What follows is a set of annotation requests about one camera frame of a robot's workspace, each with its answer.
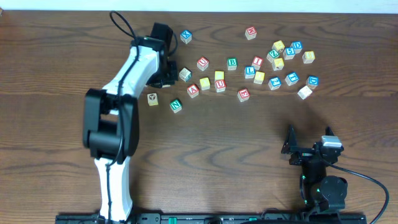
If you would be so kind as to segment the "yellow O block placed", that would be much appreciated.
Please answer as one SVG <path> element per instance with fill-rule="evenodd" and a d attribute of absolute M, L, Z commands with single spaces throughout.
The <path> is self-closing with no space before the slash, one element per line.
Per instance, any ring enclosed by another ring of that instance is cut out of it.
<path fill-rule="evenodd" d="M 200 79 L 200 86 L 201 86 L 201 90 L 209 90 L 211 83 L 210 83 L 210 79 L 208 77 L 205 78 L 201 78 Z"/>

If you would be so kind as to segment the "green B block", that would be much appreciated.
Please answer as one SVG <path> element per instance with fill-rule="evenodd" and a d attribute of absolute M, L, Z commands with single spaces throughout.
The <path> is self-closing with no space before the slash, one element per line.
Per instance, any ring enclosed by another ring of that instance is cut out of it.
<path fill-rule="evenodd" d="M 236 57 L 227 58 L 227 69 L 236 70 L 238 66 L 238 61 Z"/>

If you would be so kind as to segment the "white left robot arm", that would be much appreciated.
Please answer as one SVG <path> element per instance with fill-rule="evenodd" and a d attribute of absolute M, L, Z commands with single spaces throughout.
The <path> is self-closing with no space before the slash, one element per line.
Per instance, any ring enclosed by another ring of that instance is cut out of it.
<path fill-rule="evenodd" d="M 138 37 L 118 74 L 102 89 L 85 95 L 83 145 L 99 172 L 106 223 L 125 223 L 132 211 L 129 162 L 139 142 L 138 99 L 145 86 L 162 88 L 177 80 L 169 37 Z"/>

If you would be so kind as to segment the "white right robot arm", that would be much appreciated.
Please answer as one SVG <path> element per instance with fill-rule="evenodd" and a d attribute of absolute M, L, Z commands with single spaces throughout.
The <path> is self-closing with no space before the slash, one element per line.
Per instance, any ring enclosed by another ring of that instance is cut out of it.
<path fill-rule="evenodd" d="M 281 153 L 290 156 L 290 165 L 302 168 L 300 194 L 305 206 L 315 213 L 335 213 L 345 208 L 347 181 L 326 174 L 326 168 L 338 161 L 342 151 L 340 139 L 330 128 L 312 147 L 299 146 L 293 126 L 288 128 Z"/>

